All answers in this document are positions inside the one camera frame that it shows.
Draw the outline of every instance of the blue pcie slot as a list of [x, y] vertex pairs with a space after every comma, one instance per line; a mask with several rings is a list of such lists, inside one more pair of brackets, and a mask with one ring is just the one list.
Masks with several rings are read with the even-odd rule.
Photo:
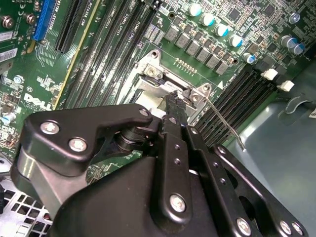
[[41, 14], [36, 27], [33, 39], [36, 41], [43, 40], [49, 27], [50, 19], [55, 8], [56, 0], [44, 0]]

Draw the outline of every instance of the white-topped capacitor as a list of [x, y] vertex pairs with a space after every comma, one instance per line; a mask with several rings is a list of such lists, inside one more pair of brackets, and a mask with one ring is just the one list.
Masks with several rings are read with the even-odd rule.
[[218, 36], [226, 36], [229, 32], [229, 29], [227, 26], [225, 26], [224, 24], [218, 24], [215, 26], [214, 29], [215, 34], [217, 34]]
[[300, 43], [300, 44], [297, 44], [295, 47], [290, 48], [288, 51], [290, 51], [291, 53], [294, 53], [295, 55], [300, 55], [301, 53], [305, 51], [305, 46], [302, 43]]
[[248, 64], [254, 64], [256, 61], [255, 56], [251, 55], [250, 53], [245, 53], [242, 58]]
[[238, 35], [232, 35], [228, 39], [228, 43], [233, 47], [239, 47], [242, 45], [242, 37]]
[[211, 13], [204, 13], [201, 16], [201, 23], [204, 26], [211, 26], [214, 24], [214, 22], [215, 22], [215, 17]]
[[198, 3], [192, 3], [188, 7], [188, 14], [190, 16], [198, 16], [201, 14], [201, 12], [202, 12], [202, 7]]
[[297, 45], [297, 39], [291, 36], [283, 36], [280, 44], [283, 47], [294, 48]]

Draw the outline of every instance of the label sticker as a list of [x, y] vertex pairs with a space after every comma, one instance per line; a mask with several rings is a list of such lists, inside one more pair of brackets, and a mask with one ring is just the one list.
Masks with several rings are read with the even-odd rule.
[[0, 63], [10, 58], [14, 58], [16, 56], [17, 51], [18, 48], [15, 48], [7, 52], [0, 53]]
[[0, 34], [0, 42], [12, 39], [13, 31], [4, 32]]

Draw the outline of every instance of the small chip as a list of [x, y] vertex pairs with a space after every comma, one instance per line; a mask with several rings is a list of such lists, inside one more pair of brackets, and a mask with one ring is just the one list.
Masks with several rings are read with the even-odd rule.
[[208, 62], [207, 62], [207, 66], [210, 68], [210, 69], [213, 69], [213, 68], [215, 68], [215, 66], [216, 66], [216, 64], [219, 62], [219, 59], [216, 57], [216, 56], [214, 56], [214, 55], [212, 55], [212, 57], [208, 60]]
[[198, 42], [196, 42], [195, 40], [192, 41], [192, 43], [190, 44], [190, 46], [188, 47], [188, 49], [186, 50], [186, 52], [191, 55], [191, 56], [194, 56], [197, 51], [199, 49], [199, 44]]
[[208, 48], [212, 43], [213, 41], [211, 41], [210, 39], [207, 39], [204, 43], [204, 46]]
[[188, 43], [189, 39], [189, 36], [187, 36], [186, 34], [181, 34], [176, 42], [176, 46], [178, 46], [179, 48], [183, 48]]
[[261, 43], [264, 40], [263, 36], [259, 36], [256, 40], [257, 43]]
[[168, 40], [168, 41], [173, 41], [177, 34], [179, 32], [179, 29], [176, 28], [175, 26], [170, 26], [170, 28], [168, 29], [167, 33], [164, 35], [164, 37]]
[[193, 26], [188, 24], [185, 26], [183, 31], [188, 34], [192, 29], [193, 29]]
[[259, 46], [256, 43], [252, 43], [249, 48], [248, 52], [251, 54], [255, 54], [258, 51]]
[[292, 60], [292, 58], [290, 56], [286, 55], [286, 57], [283, 58], [282, 62], [284, 64], [288, 65], [288, 64], [290, 64], [291, 60]]
[[227, 68], [229, 67], [228, 64], [220, 61], [217, 65], [216, 68], [214, 69], [214, 71], [218, 74], [218, 75], [222, 75], [225, 73], [225, 71], [227, 70]]
[[231, 57], [231, 54], [230, 54], [230, 53], [225, 53], [224, 56], [223, 56], [223, 59], [224, 59], [225, 61], [227, 61], [230, 57]]
[[267, 6], [267, 8], [264, 10], [264, 13], [267, 15], [267, 16], [271, 16], [275, 11], [275, 8], [274, 6], [272, 6], [271, 4], [269, 4]]
[[270, 51], [271, 53], [273, 53], [276, 49], [277, 49], [277, 45], [274, 43], [271, 43], [267, 48], [267, 50]]
[[214, 53], [218, 54], [221, 50], [222, 48], [220, 46], [216, 46], [216, 48], [214, 49]]
[[195, 39], [195, 40], [199, 40], [202, 36], [203, 36], [203, 33], [200, 32], [200, 31], [198, 31], [198, 32], [196, 33], [196, 36], [194, 36], [194, 39]]
[[197, 56], [197, 59], [200, 62], [204, 63], [209, 55], [210, 55], [210, 52], [206, 48], [202, 47], [200, 53]]
[[180, 16], [175, 16], [174, 20], [173, 20], [173, 24], [175, 26], [179, 26], [179, 24], [181, 23], [182, 18]]
[[239, 15], [240, 15], [240, 12], [234, 8], [228, 16], [229, 16], [233, 21], [235, 21], [235, 20], [237, 20], [237, 18], [239, 17]]

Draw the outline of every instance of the motherboard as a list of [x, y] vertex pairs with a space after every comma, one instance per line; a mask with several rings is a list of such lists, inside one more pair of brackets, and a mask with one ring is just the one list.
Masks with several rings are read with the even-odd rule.
[[[173, 91], [207, 145], [225, 144], [203, 96], [241, 132], [316, 55], [314, 0], [1, 0], [0, 20], [0, 151], [11, 161], [31, 113], [150, 109]], [[88, 182], [138, 157], [94, 165]]]

